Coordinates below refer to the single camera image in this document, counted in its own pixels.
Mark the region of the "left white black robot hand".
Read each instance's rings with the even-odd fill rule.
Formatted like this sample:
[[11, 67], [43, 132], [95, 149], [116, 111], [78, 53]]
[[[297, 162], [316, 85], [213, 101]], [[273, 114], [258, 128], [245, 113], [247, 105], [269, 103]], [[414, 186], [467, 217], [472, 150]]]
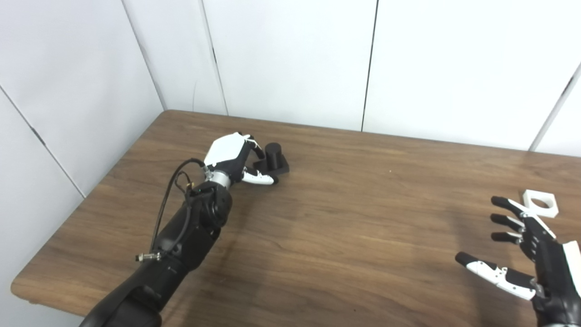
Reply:
[[250, 134], [239, 132], [227, 134], [213, 141], [203, 160], [206, 181], [229, 189], [233, 184], [245, 182], [257, 185], [274, 185], [276, 176], [263, 174], [260, 170], [246, 166], [250, 153], [265, 159], [263, 149]]

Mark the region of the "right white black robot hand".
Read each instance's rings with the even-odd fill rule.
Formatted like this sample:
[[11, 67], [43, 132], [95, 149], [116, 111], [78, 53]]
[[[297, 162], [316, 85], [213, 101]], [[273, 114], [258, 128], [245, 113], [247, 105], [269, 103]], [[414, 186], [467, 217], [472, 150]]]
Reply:
[[513, 216], [490, 219], [510, 232], [491, 234], [496, 242], [516, 244], [535, 265], [535, 276], [460, 251], [456, 262], [471, 273], [513, 296], [532, 303], [539, 327], [578, 327], [581, 324], [580, 249], [576, 241], [558, 242], [538, 215], [512, 199], [493, 196], [492, 205]]

